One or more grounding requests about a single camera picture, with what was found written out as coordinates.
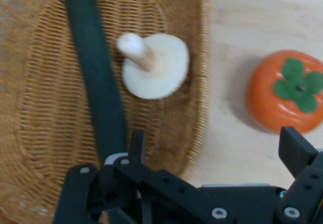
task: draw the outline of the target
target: white mushroom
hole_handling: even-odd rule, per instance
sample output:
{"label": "white mushroom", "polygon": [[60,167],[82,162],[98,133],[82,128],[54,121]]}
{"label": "white mushroom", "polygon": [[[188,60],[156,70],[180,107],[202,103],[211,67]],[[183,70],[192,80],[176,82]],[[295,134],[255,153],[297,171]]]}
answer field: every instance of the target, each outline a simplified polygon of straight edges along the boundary
{"label": "white mushroom", "polygon": [[125,56],[122,70],[124,84],[140,98],[167,97],[186,78],[188,48],[175,36],[155,34],[142,38],[126,33],[117,40],[117,48]]}

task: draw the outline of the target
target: wooden table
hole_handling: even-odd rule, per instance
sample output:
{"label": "wooden table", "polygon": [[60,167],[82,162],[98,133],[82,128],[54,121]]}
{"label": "wooden table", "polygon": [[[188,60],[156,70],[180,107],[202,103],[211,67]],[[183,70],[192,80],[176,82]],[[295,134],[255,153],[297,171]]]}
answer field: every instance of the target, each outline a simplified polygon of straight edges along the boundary
{"label": "wooden table", "polygon": [[[279,137],[260,130],[244,105],[251,72],[280,49],[323,60],[323,0],[211,0],[209,132],[192,184],[292,183]],[[323,125],[305,137],[322,148]]]}

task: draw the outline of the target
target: woven basket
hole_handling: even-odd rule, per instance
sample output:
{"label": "woven basket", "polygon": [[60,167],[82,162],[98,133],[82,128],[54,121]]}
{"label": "woven basket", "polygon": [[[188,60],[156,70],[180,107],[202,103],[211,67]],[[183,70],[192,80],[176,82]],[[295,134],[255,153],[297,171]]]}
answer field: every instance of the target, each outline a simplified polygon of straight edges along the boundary
{"label": "woven basket", "polygon": [[[207,127],[208,0],[98,3],[130,128],[147,134],[147,164],[188,177]],[[98,164],[86,92],[64,0],[0,6],[0,221],[50,223],[67,169]],[[144,100],[127,91],[115,46],[124,32],[187,43],[190,70],[177,92]]]}

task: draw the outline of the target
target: persimmon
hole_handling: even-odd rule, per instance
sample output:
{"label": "persimmon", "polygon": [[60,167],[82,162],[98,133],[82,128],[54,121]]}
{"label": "persimmon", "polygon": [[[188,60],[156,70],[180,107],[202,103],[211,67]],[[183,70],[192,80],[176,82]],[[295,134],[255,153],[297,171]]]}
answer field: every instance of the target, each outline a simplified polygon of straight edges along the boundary
{"label": "persimmon", "polygon": [[267,56],[253,72],[246,90],[246,106],[264,128],[279,134],[282,126],[300,133],[323,119],[323,64],[295,50]]}

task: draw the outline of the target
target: screw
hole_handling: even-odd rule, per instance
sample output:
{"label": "screw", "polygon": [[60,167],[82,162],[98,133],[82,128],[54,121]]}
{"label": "screw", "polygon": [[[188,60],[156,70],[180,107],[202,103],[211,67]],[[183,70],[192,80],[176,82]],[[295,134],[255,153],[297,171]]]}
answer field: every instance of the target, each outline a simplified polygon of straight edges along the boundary
{"label": "screw", "polygon": [[81,174],[86,174],[88,172],[90,172],[90,169],[88,167],[83,167],[83,168],[80,169]]}
{"label": "screw", "polygon": [[122,159],[120,163],[121,164],[129,164],[130,161],[128,159]]}
{"label": "screw", "polygon": [[284,213],[289,218],[294,218],[294,219],[299,218],[301,216],[301,213],[299,212],[299,210],[293,207],[286,207],[284,210]]}
{"label": "screw", "polygon": [[287,190],[283,190],[280,194],[279,194],[279,197],[280,198],[283,198],[287,193]]}
{"label": "screw", "polygon": [[212,210],[212,216],[215,219],[224,219],[227,217],[227,215],[228,215],[227,211],[224,210],[223,208],[214,208]]}

